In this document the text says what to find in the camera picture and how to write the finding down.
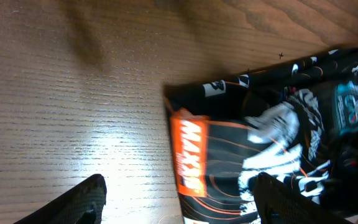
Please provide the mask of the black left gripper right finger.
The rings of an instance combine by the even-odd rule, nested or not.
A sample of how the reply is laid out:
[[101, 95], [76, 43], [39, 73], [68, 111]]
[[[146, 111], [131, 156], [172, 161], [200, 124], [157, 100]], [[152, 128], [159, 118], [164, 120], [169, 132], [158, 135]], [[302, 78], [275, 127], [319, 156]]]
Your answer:
[[253, 194], [262, 224], [351, 224], [264, 172], [256, 177]]

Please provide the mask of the black printed cycling jersey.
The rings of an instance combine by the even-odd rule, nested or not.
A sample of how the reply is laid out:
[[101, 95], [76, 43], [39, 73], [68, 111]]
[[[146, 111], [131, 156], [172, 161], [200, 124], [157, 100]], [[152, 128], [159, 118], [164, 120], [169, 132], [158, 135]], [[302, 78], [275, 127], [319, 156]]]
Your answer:
[[167, 86], [164, 105], [185, 223], [260, 223], [261, 173], [358, 223], [358, 47]]

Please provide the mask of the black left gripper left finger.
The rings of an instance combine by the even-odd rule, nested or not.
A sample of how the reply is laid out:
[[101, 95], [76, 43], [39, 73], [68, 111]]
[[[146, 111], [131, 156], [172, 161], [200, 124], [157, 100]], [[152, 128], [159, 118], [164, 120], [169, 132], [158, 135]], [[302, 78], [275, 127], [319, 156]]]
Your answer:
[[94, 174], [14, 224], [100, 224], [106, 195], [104, 177]]

